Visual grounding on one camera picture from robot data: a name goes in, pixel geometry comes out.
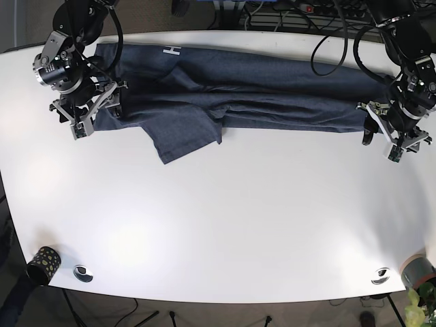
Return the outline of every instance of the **plant leaf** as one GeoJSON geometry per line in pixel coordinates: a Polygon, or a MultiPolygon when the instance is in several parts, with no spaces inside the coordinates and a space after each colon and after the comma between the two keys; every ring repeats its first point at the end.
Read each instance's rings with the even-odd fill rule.
{"type": "Polygon", "coordinates": [[[409,292],[407,293],[407,297],[410,300],[410,304],[414,307],[418,306],[418,303],[420,302],[420,296],[413,288],[409,288],[409,292]]]}

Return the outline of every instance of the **wire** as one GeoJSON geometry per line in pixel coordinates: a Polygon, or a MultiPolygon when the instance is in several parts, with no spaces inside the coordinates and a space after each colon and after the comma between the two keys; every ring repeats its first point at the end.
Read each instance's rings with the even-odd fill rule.
{"type": "MultiPolygon", "coordinates": [[[[315,23],[312,22],[312,20],[306,14],[304,14],[301,11],[297,11],[295,9],[281,10],[281,9],[275,9],[274,7],[272,7],[272,10],[274,10],[275,12],[278,12],[280,14],[280,17],[282,17],[282,15],[281,15],[282,12],[292,12],[294,14],[297,14],[297,15],[301,16],[301,18],[304,19],[306,21],[306,24],[307,24],[306,29],[302,33],[306,33],[311,28],[312,25],[318,29],[318,26],[316,26],[315,23]]],[[[298,24],[296,22],[292,22],[292,25],[300,25],[300,24],[298,24]]]]}
{"type": "Polygon", "coordinates": [[[114,327],[117,327],[118,324],[119,324],[120,322],[122,322],[125,318],[127,318],[127,317],[130,316],[133,312],[136,311],[136,309],[138,308],[139,304],[138,304],[138,301],[137,301],[135,298],[134,298],[134,300],[135,300],[135,304],[136,304],[135,309],[133,309],[133,310],[130,311],[127,315],[125,315],[125,316],[122,317],[119,321],[117,321],[114,327]]]}
{"type": "Polygon", "coordinates": [[[310,22],[310,25],[315,27],[318,31],[320,31],[320,28],[306,15],[305,12],[303,12],[299,7],[295,5],[295,3],[292,0],[287,0],[287,3],[289,3],[294,9],[301,15],[304,16],[306,21],[310,22]]]}
{"type": "Polygon", "coordinates": [[[67,18],[68,18],[68,22],[69,22],[69,27],[71,29],[71,35],[72,35],[72,39],[73,39],[73,45],[74,48],[76,49],[76,52],[82,57],[83,60],[85,60],[91,67],[95,68],[97,71],[99,71],[100,73],[102,73],[105,77],[107,77],[109,80],[112,80],[112,78],[102,69],[100,69],[98,66],[94,65],[92,62],[90,62],[88,60],[88,58],[86,58],[79,50],[78,50],[78,46],[77,46],[77,42],[76,42],[76,36],[74,34],[74,23],[72,20],[72,17],[70,15],[69,12],[69,5],[68,2],[69,0],[63,0],[66,10],[67,10],[67,18]]]}
{"type": "Polygon", "coordinates": [[[333,18],[330,20],[330,22],[328,22],[327,25],[324,25],[323,27],[320,28],[320,31],[323,30],[323,29],[325,29],[326,27],[329,27],[329,26],[332,24],[332,22],[334,22],[335,20],[336,20],[336,17],[333,17],[333,18]]]}
{"type": "Polygon", "coordinates": [[[114,21],[115,27],[116,27],[116,33],[118,34],[118,44],[116,45],[116,53],[115,58],[113,62],[110,64],[108,69],[106,69],[107,73],[110,73],[117,63],[120,61],[121,53],[123,53],[123,45],[124,45],[124,37],[123,37],[123,29],[121,28],[120,21],[118,19],[118,16],[116,15],[115,10],[109,9],[109,15],[112,17],[112,20],[114,21]]]}
{"type": "Polygon", "coordinates": [[[336,9],[338,11],[339,17],[341,17],[341,21],[342,21],[342,28],[343,28],[343,52],[342,52],[341,60],[338,62],[338,64],[336,65],[335,68],[333,68],[330,72],[325,73],[325,74],[319,73],[315,69],[315,65],[314,65],[315,54],[316,54],[318,48],[320,48],[320,46],[324,43],[324,41],[327,40],[329,35],[324,37],[318,43],[318,45],[315,47],[315,50],[312,52],[312,56],[311,56],[311,69],[312,69],[312,72],[316,76],[320,76],[320,77],[326,77],[326,76],[329,76],[329,75],[333,74],[338,68],[340,68],[342,66],[342,64],[345,61],[345,58],[347,56],[347,49],[348,49],[348,28],[347,28],[347,21],[345,20],[345,17],[343,15],[342,9],[339,6],[338,0],[333,0],[333,2],[334,2],[334,5],[336,6],[336,9]]]}
{"type": "Polygon", "coordinates": [[[248,31],[248,28],[247,28],[247,23],[248,23],[248,21],[250,20],[250,23],[251,23],[251,18],[252,18],[254,15],[256,15],[256,13],[260,10],[260,8],[262,8],[263,5],[264,5],[264,2],[262,2],[262,3],[259,5],[259,7],[257,7],[256,10],[254,10],[252,13],[250,13],[250,15],[245,19],[245,22],[244,22],[244,28],[245,28],[246,31],[248,31]]]}
{"type": "Polygon", "coordinates": [[[277,23],[277,25],[275,25],[274,32],[277,32],[277,29],[279,28],[280,25],[283,26],[283,19],[285,19],[289,13],[290,13],[290,10],[288,10],[284,15],[281,15],[281,13],[280,13],[280,21],[277,23]]]}
{"type": "Polygon", "coordinates": [[[69,301],[67,292],[65,291],[65,288],[62,289],[63,297],[66,299],[69,310],[71,311],[71,314],[73,315],[74,321],[77,324],[77,327],[87,327],[87,325],[83,322],[82,318],[79,317],[77,312],[74,311],[73,306],[71,302],[69,301]]]}
{"type": "Polygon", "coordinates": [[[360,304],[362,305],[362,308],[383,308],[385,305],[384,298],[382,298],[383,305],[364,305],[364,301],[368,301],[370,299],[371,299],[370,296],[361,296],[359,298],[359,301],[360,301],[360,304]]]}
{"type": "Polygon", "coordinates": [[[217,22],[217,17],[218,17],[217,11],[215,10],[215,17],[213,18],[212,23],[208,26],[207,29],[212,29],[213,25],[215,25],[215,23],[217,22]]]}
{"type": "Polygon", "coordinates": [[[372,79],[385,84],[385,80],[384,78],[382,78],[380,75],[377,75],[376,73],[372,72],[371,70],[369,70],[362,62],[362,60],[359,57],[359,43],[360,40],[362,39],[363,35],[370,31],[371,29],[378,29],[377,27],[374,26],[363,26],[363,28],[361,28],[359,30],[359,32],[356,34],[356,37],[354,39],[354,45],[353,45],[353,55],[354,55],[354,59],[356,60],[357,66],[360,68],[360,70],[362,70],[366,75],[368,75],[369,77],[371,77],[372,79]]]}
{"type": "Polygon", "coordinates": [[[338,304],[336,304],[336,305],[334,305],[334,304],[331,303],[332,300],[329,300],[328,303],[330,303],[330,305],[331,305],[332,307],[339,307],[340,305],[343,305],[343,304],[345,303],[346,300],[348,300],[348,298],[345,298],[341,303],[338,303],[338,304]]]}

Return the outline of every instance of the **patterned cup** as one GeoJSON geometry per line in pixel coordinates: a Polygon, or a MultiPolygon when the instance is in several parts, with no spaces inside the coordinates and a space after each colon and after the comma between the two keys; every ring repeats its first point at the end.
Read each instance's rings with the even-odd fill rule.
{"type": "Polygon", "coordinates": [[[27,275],[36,284],[47,286],[61,265],[61,256],[51,247],[42,247],[27,264],[27,275]]]}

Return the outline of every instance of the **black cable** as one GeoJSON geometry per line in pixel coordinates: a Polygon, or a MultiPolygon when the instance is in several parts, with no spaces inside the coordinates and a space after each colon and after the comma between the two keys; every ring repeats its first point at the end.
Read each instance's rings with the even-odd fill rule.
{"type": "Polygon", "coordinates": [[[362,39],[363,35],[366,32],[368,32],[368,31],[370,31],[371,29],[374,29],[374,28],[376,28],[376,27],[374,27],[374,26],[363,26],[363,28],[361,28],[359,30],[359,32],[357,33],[356,37],[354,38],[353,55],[354,55],[354,60],[356,60],[357,66],[360,68],[360,70],[362,70],[362,72],[364,72],[366,75],[368,75],[372,79],[378,81],[379,83],[385,84],[384,78],[382,78],[380,75],[377,75],[376,73],[374,73],[371,70],[369,70],[363,64],[362,60],[360,60],[360,57],[359,57],[359,43],[360,43],[360,40],[362,39]]]}
{"type": "Polygon", "coordinates": [[[314,66],[315,54],[316,54],[318,48],[324,43],[325,40],[327,40],[329,35],[324,37],[321,40],[321,42],[318,43],[318,45],[315,47],[315,50],[312,52],[312,55],[311,55],[311,69],[312,69],[312,72],[316,76],[320,76],[320,77],[326,77],[326,76],[329,76],[329,75],[333,74],[338,68],[340,68],[342,66],[342,64],[345,61],[345,58],[347,56],[347,49],[348,49],[348,28],[347,28],[347,21],[345,20],[345,17],[343,15],[342,9],[341,9],[341,7],[338,4],[338,0],[333,0],[333,2],[334,2],[334,5],[336,6],[336,9],[338,11],[339,17],[341,17],[341,21],[342,21],[342,28],[343,28],[343,52],[342,52],[341,60],[338,62],[336,67],[333,68],[333,70],[331,70],[330,72],[328,72],[326,74],[321,74],[321,73],[316,71],[315,66],[314,66]]]}
{"type": "Polygon", "coordinates": [[[340,305],[343,305],[345,303],[345,301],[348,300],[348,298],[345,298],[341,303],[338,303],[337,305],[333,305],[331,303],[331,300],[328,301],[328,303],[332,306],[332,307],[339,307],[340,305]]]}
{"type": "Polygon", "coordinates": [[[78,46],[77,46],[77,42],[76,42],[76,36],[74,35],[74,23],[71,17],[71,14],[69,12],[69,5],[68,2],[69,0],[63,0],[66,10],[67,10],[67,17],[68,17],[68,22],[69,22],[69,27],[71,29],[71,35],[72,35],[72,40],[73,40],[73,45],[74,48],[76,49],[76,52],[82,57],[82,59],[84,61],[86,61],[90,66],[92,66],[94,69],[96,69],[97,71],[99,71],[100,73],[102,73],[105,77],[107,77],[109,80],[112,80],[112,78],[102,69],[100,69],[98,66],[94,65],[92,62],[90,62],[88,60],[88,58],[86,58],[79,50],[78,50],[78,46]]]}
{"type": "Polygon", "coordinates": [[[77,324],[77,327],[87,327],[87,325],[83,322],[83,320],[79,317],[77,312],[74,311],[73,306],[71,302],[69,301],[67,292],[65,291],[65,288],[62,289],[63,297],[66,299],[69,310],[71,311],[71,314],[73,315],[74,321],[77,324]]]}
{"type": "Polygon", "coordinates": [[[137,301],[135,298],[134,298],[134,300],[135,300],[135,304],[136,304],[135,309],[133,309],[133,310],[130,311],[127,315],[125,315],[125,316],[122,317],[119,321],[117,321],[114,327],[117,327],[118,324],[119,324],[120,322],[122,322],[125,318],[127,318],[127,317],[130,316],[133,312],[136,311],[136,309],[138,308],[139,304],[138,304],[138,301],[137,301]]]}
{"type": "Polygon", "coordinates": [[[142,320],[139,324],[135,325],[134,327],[140,327],[143,324],[145,324],[146,322],[152,320],[154,317],[156,317],[157,315],[159,315],[158,311],[153,312],[151,315],[149,315],[147,318],[145,318],[144,320],[142,320]]]}
{"type": "Polygon", "coordinates": [[[322,30],[325,29],[326,27],[329,27],[329,26],[332,24],[332,22],[334,22],[335,20],[336,20],[336,17],[333,17],[333,18],[330,20],[330,22],[328,22],[327,25],[324,25],[323,27],[320,28],[320,31],[322,31],[322,30]]]}
{"type": "Polygon", "coordinates": [[[213,21],[212,21],[212,23],[208,26],[208,30],[209,29],[212,29],[212,27],[213,27],[213,25],[215,25],[215,23],[217,22],[217,18],[218,18],[218,14],[217,14],[217,11],[215,10],[215,16],[214,16],[214,18],[213,18],[213,21]]]}
{"type": "Polygon", "coordinates": [[[116,53],[115,58],[113,62],[110,64],[108,69],[106,69],[107,73],[110,73],[117,63],[120,61],[121,53],[123,53],[123,45],[124,45],[124,37],[123,37],[123,29],[121,28],[120,21],[118,19],[118,16],[116,15],[115,10],[109,9],[109,15],[112,17],[112,20],[114,21],[115,27],[116,27],[116,33],[118,34],[118,44],[116,45],[116,53]]]}
{"type": "Polygon", "coordinates": [[[394,312],[395,312],[396,317],[397,317],[398,320],[400,321],[400,324],[402,325],[402,327],[406,327],[406,325],[405,325],[405,323],[404,323],[404,321],[403,321],[403,318],[400,316],[400,313],[399,313],[398,310],[396,309],[396,306],[395,306],[395,304],[394,304],[394,301],[392,301],[392,299],[391,299],[391,297],[390,297],[390,294],[388,294],[387,297],[388,297],[388,300],[389,300],[389,303],[390,303],[391,307],[394,309],[394,312]]]}

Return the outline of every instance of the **metal bracket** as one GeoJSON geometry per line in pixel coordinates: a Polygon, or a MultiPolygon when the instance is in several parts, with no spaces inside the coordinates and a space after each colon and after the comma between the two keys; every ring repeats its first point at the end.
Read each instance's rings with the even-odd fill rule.
{"type": "Polygon", "coordinates": [[[422,131],[418,127],[415,127],[414,133],[415,137],[406,137],[401,146],[398,144],[398,139],[394,138],[389,132],[388,122],[381,119],[380,116],[386,115],[388,104],[379,104],[377,102],[369,102],[368,104],[358,104],[357,109],[366,110],[371,118],[379,125],[381,132],[383,133],[385,139],[388,141],[388,148],[386,154],[389,160],[399,162],[401,155],[404,151],[418,152],[420,149],[420,142],[425,141],[429,144],[432,142],[432,138],[429,133],[422,131]]]}
{"type": "Polygon", "coordinates": [[[53,31],[47,39],[44,49],[42,49],[40,64],[42,66],[50,65],[59,53],[63,43],[68,36],[62,32],[53,31]]]}
{"type": "Polygon", "coordinates": [[[116,82],[111,82],[110,84],[107,84],[104,89],[105,91],[97,98],[95,103],[92,104],[92,106],[89,108],[88,112],[84,114],[83,116],[80,116],[79,121],[76,122],[74,117],[72,117],[66,110],[64,110],[61,106],[60,100],[53,101],[53,106],[63,115],[66,119],[68,119],[71,122],[71,130],[73,132],[74,139],[77,140],[78,138],[84,138],[87,136],[90,136],[94,132],[93,122],[91,117],[97,113],[97,111],[104,106],[107,102],[111,101],[111,98],[113,99],[113,93],[115,90],[117,90],[119,87],[124,87],[125,85],[122,84],[119,86],[116,82]]]}

